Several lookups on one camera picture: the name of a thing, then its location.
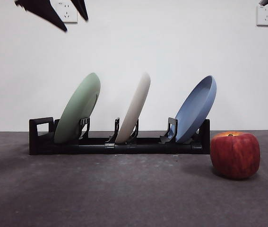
green plate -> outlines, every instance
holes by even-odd
[[[65,143],[78,135],[80,119],[91,116],[100,92],[100,80],[95,73],[89,74],[78,86],[59,120],[55,143]]]

apple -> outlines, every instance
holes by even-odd
[[[210,142],[210,159],[214,168],[222,175],[232,179],[248,178],[260,166],[259,142],[250,133],[219,133]]]

dish rack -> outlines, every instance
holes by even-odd
[[[110,137],[89,137],[90,118],[78,122],[78,134],[73,140],[63,144],[54,143],[55,130],[59,119],[52,117],[29,120],[29,154],[54,155],[54,154],[203,154],[210,152],[210,122],[206,119],[199,131],[184,144],[176,143],[178,121],[168,118],[168,129],[160,137],[138,137],[139,122],[130,138],[124,144],[115,144],[119,131],[119,121],[115,120],[114,133]],[[49,124],[46,134],[38,135],[37,125]]]

white electrical outlet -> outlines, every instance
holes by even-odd
[[[268,26],[268,5],[266,5],[266,6],[258,5],[257,25]]]
[[[77,23],[77,9],[70,0],[51,0],[58,16],[65,23]]]

gray floor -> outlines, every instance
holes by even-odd
[[[27,132],[0,132],[0,227],[268,227],[268,131],[252,133],[260,169],[233,181],[209,156],[29,156]]]

